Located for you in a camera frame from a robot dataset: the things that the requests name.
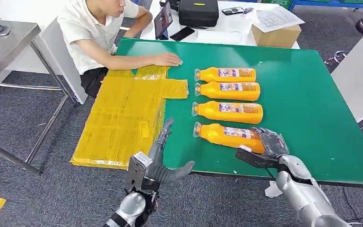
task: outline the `floor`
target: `floor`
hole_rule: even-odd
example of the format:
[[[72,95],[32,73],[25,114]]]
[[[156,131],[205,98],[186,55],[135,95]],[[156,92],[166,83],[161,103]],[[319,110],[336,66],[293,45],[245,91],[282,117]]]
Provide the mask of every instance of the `floor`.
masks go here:
[[[361,38],[354,28],[363,17],[361,11],[297,6],[294,13],[307,22],[298,40],[301,48],[318,50],[324,59],[350,50]],[[6,82],[53,84],[47,75],[24,72],[12,72]],[[26,158],[44,128],[40,124],[47,123],[61,96],[55,91],[0,88],[0,145]],[[0,197],[7,200],[0,211],[0,227],[99,227],[113,214],[124,196],[126,172],[69,162],[93,102],[88,98],[84,105],[65,104],[33,161],[42,168],[41,176],[0,158]],[[189,175],[161,188],[159,211],[149,225],[301,226],[284,196],[264,196],[267,186],[268,182],[251,179]],[[322,188],[342,218],[355,218],[342,187]],[[347,188],[346,193],[357,216],[363,216],[363,190]]]

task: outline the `green table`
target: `green table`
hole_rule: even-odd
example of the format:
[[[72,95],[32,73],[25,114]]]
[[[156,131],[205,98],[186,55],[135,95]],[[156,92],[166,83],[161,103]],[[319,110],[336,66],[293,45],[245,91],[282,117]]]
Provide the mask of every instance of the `green table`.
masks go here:
[[[183,65],[169,69],[168,78],[188,79],[190,90],[188,99],[166,101],[165,118],[174,118],[164,151],[166,166],[175,168],[194,160],[196,173],[271,179],[264,169],[236,159],[234,148],[192,136],[195,122],[252,126],[191,116],[192,102],[210,100],[194,96],[194,69],[247,67],[256,69],[261,86],[256,103],[264,107],[264,117],[258,126],[282,133],[291,154],[298,156],[320,183],[363,186],[363,133],[317,51],[122,39],[117,54],[164,51],[183,60]]]

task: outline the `tablet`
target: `tablet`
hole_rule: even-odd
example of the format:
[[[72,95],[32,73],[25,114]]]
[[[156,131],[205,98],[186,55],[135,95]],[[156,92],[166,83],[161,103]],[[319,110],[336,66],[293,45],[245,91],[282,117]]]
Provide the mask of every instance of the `tablet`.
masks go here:
[[[155,39],[160,39],[172,22],[173,22],[173,17],[170,9],[170,3],[167,2],[166,5],[161,9],[159,14],[154,19]]]

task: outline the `black shorts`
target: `black shorts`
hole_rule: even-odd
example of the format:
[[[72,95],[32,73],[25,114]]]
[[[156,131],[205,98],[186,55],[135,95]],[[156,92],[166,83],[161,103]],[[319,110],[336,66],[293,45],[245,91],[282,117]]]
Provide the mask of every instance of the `black shorts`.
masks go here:
[[[85,71],[83,75],[80,75],[81,86],[89,96],[96,98],[96,94],[98,94],[101,87],[101,81],[107,72],[108,68],[102,67]]]

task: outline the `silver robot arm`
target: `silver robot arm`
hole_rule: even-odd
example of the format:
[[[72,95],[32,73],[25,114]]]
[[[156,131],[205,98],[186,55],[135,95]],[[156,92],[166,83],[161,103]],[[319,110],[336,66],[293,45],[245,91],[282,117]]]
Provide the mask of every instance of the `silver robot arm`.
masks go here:
[[[183,167],[169,169],[163,165],[163,152],[173,124],[169,118],[154,141],[148,156],[139,152],[130,157],[126,197],[104,227],[143,227],[156,211],[159,186],[169,184],[191,172],[193,161]]]
[[[282,137],[267,129],[253,128],[259,133],[265,147],[263,155],[240,146],[236,157],[257,168],[276,168],[276,184],[297,212],[304,227],[351,227],[336,214],[305,164],[289,150]]]

